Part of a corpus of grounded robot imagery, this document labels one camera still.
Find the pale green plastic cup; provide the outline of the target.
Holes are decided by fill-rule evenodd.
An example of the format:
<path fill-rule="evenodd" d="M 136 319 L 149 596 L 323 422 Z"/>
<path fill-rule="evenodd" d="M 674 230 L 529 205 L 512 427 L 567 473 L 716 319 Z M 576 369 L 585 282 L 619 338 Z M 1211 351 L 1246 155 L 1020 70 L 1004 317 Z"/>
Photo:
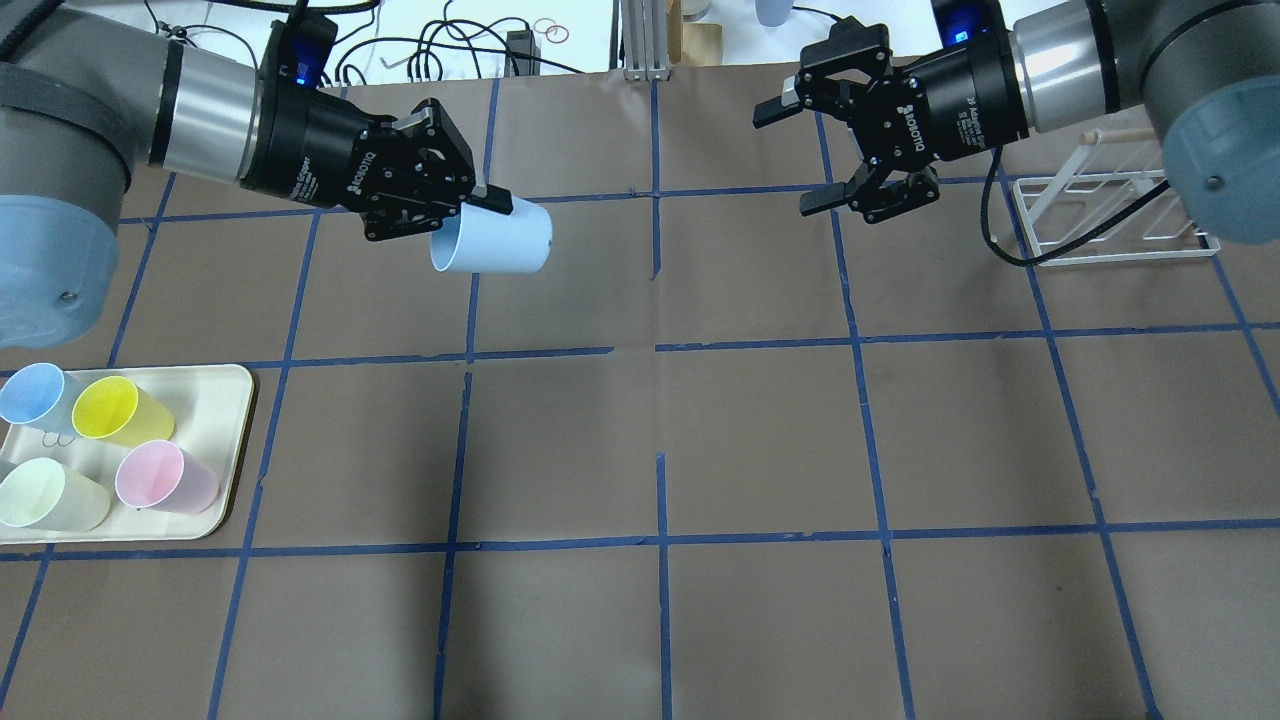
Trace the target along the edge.
<path fill-rule="evenodd" d="M 50 457 L 17 465 L 1 483 L 4 527 L 84 532 L 100 525 L 113 496 L 96 480 Z"/>

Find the wooden stand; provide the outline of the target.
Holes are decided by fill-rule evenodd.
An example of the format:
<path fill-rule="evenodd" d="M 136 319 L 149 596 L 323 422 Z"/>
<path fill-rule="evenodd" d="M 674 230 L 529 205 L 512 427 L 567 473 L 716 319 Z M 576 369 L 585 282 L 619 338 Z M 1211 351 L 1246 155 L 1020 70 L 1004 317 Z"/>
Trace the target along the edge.
<path fill-rule="evenodd" d="M 713 1 L 666 1 L 666 37 L 673 67 L 719 67 L 724 59 L 724 31 L 705 20 Z"/>

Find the pink plastic cup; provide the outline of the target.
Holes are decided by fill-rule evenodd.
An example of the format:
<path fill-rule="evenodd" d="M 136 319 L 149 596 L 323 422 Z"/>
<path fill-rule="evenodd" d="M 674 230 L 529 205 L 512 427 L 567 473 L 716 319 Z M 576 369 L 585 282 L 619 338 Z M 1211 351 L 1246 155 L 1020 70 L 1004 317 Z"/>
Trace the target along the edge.
<path fill-rule="evenodd" d="M 114 489 L 132 509 L 195 515 L 212 505 L 220 480 L 180 446 L 154 439 L 124 456 L 114 477 Z"/>

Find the pale blue plastic cup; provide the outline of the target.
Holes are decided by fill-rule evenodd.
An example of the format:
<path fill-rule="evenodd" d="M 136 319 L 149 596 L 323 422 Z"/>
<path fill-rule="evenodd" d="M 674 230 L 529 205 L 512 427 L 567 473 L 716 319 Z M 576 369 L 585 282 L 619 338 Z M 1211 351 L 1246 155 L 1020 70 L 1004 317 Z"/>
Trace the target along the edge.
<path fill-rule="evenodd" d="M 532 274 L 547 264 L 553 242 L 550 214 L 512 199 L 509 214 L 465 204 L 431 232 L 430 260 L 438 272 Z"/>

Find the aluminium frame post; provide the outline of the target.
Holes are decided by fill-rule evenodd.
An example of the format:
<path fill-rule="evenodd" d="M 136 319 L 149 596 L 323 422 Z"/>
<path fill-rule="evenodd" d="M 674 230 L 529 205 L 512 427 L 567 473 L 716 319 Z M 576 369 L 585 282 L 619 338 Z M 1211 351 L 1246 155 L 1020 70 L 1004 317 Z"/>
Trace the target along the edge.
<path fill-rule="evenodd" d="M 678 1 L 616 1 L 618 10 L 620 69 L 630 82 L 667 81 L 673 65 L 669 55 L 669 10 Z"/>

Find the yellow plastic cup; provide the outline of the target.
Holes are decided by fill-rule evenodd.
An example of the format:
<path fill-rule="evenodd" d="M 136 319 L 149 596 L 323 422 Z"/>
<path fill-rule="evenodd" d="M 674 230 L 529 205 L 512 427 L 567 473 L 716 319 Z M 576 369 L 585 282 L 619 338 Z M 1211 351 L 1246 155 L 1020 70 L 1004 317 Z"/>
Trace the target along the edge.
<path fill-rule="evenodd" d="M 74 432 L 127 448 L 170 439 L 177 428 L 172 410 L 123 375 L 91 382 L 70 411 Z"/>

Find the black usb hub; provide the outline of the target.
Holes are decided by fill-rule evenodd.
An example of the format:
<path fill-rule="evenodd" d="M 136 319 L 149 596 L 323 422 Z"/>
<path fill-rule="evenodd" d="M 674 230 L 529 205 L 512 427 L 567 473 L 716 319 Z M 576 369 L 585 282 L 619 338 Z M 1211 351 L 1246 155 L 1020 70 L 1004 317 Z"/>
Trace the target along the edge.
<path fill-rule="evenodd" d="M 506 32 L 504 77 L 536 77 L 540 74 L 540 50 L 531 29 Z"/>

